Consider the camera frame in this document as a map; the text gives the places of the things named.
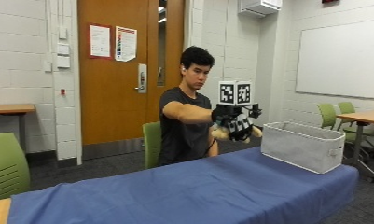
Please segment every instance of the black t-shirt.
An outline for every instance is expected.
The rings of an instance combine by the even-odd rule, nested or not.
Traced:
[[[162,108],[171,101],[211,109],[207,97],[197,93],[197,98],[193,99],[178,87],[165,91],[161,95],[158,103],[161,126],[158,165],[199,159],[205,156],[209,147],[209,128],[213,123],[183,124],[175,119],[167,119],[162,114]]]

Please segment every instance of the man's arm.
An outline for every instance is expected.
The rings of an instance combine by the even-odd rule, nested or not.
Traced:
[[[195,105],[169,102],[162,108],[162,114],[169,119],[177,119],[185,124],[211,122],[211,110]]]
[[[209,149],[209,153],[207,153],[207,156],[209,157],[213,157],[213,156],[217,156],[218,155],[218,143],[217,141],[214,140],[214,138],[211,137],[211,131],[213,131],[213,127],[210,127],[209,129],[209,145],[211,145],[210,149]]]

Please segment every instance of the black hair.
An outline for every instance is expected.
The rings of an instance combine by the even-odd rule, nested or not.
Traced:
[[[197,65],[209,65],[210,68],[214,65],[214,57],[209,53],[206,49],[202,49],[197,46],[189,47],[186,50],[183,50],[179,58],[179,64],[183,65],[185,69],[190,67],[190,64],[194,63]]]

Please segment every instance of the whiteboard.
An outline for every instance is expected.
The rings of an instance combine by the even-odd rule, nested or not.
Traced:
[[[374,98],[374,21],[302,31],[295,91]]]

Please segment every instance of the air conditioning unit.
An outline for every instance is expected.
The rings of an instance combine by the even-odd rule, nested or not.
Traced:
[[[276,12],[282,7],[282,0],[237,0],[238,14],[256,18]]]

